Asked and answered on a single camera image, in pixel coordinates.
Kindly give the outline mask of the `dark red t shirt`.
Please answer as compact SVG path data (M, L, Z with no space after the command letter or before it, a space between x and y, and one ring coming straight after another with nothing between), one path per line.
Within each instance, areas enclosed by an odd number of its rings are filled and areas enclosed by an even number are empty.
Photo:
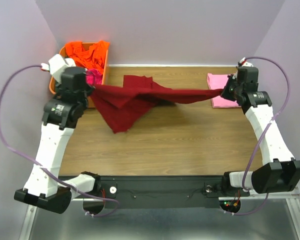
M95 85L90 98L113 133L129 130L134 123L161 101L192 104L217 97L220 90L172 89L151 77L125 75L123 86Z

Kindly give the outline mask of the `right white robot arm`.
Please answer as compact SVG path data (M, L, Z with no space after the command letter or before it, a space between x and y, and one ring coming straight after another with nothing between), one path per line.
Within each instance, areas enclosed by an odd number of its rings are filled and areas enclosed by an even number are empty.
M231 74L221 94L241 106L257 139L252 153L260 150L262 156L262 167L257 170L224 173L220 189L225 195L232 195L238 188L258 194L291 192L300 180L300 160L295 159L285 144L268 93L257 88L257 82L238 81Z

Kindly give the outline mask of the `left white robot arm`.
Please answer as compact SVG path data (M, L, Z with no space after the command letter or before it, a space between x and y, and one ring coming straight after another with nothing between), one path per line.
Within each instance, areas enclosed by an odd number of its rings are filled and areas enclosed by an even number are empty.
M64 183L58 182L67 144L92 93L82 67L65 68L60 79L57 93L43 109L36 163L24 187L14 193L16 201L57 214L64 213L71 200L82 193L90 197L101 193L100 176L96 173L84 171Z

